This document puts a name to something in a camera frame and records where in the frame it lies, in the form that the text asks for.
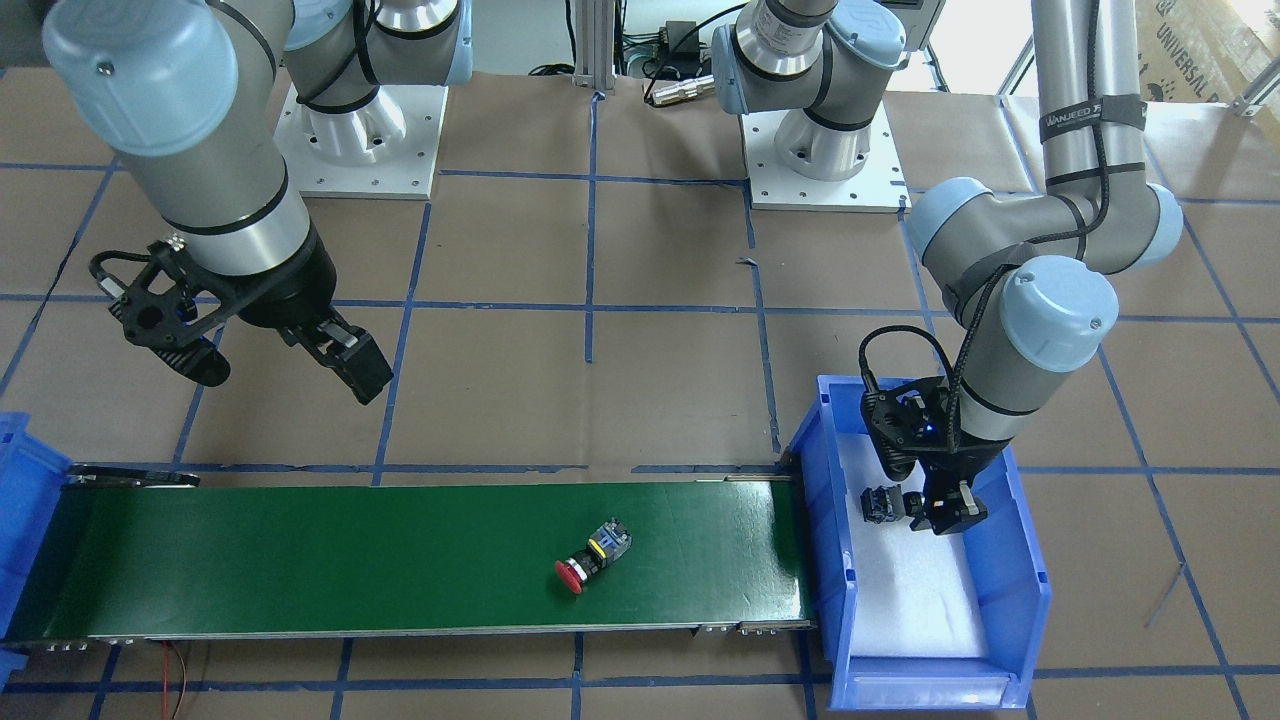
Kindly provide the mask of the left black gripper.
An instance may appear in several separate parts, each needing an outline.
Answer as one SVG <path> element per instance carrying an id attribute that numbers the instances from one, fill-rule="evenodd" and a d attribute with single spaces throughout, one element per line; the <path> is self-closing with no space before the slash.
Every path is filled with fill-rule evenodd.
<path id="1" fill-rule="evenodd" d="M 959 430 L 948 447 L 943 378 L 920 378 L 883 389 L 874 379 L 861 397 L 861 418 L 884 475 L 910 492 L 910 529 L 936 536 L 964 533 L 989 516 L 973 492 L 977 474 L 1006 447 Z"/>

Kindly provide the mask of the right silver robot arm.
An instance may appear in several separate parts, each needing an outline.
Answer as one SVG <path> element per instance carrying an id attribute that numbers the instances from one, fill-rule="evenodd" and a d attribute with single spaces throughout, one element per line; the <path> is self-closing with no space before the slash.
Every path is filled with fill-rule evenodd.
<path id="1" fill-rule="evenodd" d="M 429 199 L 447 90 L 474 70 L 468 1 L 59 1 L 44 49 L 90 128 L 169 225 L 90 270 L 124 337 L 219 386 L 238 316 L 361 404 L 393 377 L 333 306 L 305 199 Z"/>

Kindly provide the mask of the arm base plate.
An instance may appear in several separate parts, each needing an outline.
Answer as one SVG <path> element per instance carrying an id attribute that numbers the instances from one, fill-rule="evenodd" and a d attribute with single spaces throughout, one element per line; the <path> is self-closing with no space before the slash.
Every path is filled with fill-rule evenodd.
<path id="1" fill-rule="evenodd" d="M 289 88 L 274 132 L 292 186 L 305 197 L 428 201 L 449 90 L 381 86 L 366 106 L 317 113 Z"/>
<path id="2" fill-rule="evenodd" d="M 765 210 L 896 213 L 911 206 L 887 111 L 835 131 L 803 110 L 740 117 L 751 204 Z"/>

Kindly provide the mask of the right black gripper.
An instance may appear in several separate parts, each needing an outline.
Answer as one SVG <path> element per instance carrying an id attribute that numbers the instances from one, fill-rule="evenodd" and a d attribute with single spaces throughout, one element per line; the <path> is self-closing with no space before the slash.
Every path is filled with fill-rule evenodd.
<path id="1" fill-rule="evenodd" d="M 108 277 L 108 310 L 125 340 L 197 384 L 228 379 L 230 364 L 209 336 L 236 316 L 303 347 L 361 405 L 371 404 L 394 377 L 372 334 L 332 306 L 337 269 L 314 225 L 293 256 L 252 275 L 218 274 L 164 241 L 151 243 L 146 254 L 111 250 L 108 258 L 142 266 L 129 284 Z"/>

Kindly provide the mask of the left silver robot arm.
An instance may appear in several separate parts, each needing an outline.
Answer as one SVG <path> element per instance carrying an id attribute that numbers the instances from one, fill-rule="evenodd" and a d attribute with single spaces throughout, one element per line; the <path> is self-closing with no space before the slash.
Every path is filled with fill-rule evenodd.
<path id="1" fill-rule="evenodd" d="M 961 533 L 984 520 L 975 478 L 1114 328 L 1110 277 L 1165 259 L 1183 213 L 1147 181 L 1147 106 L 1132 1 L 1037 1 L 1033 41 L 1044 192 L 998 199 L 957 177 L 929 190 L 908 233 L 964 328 L 942 375 L 890 388 L 865 357 L 860 410 L 887 486 L 867 521 Z"/>

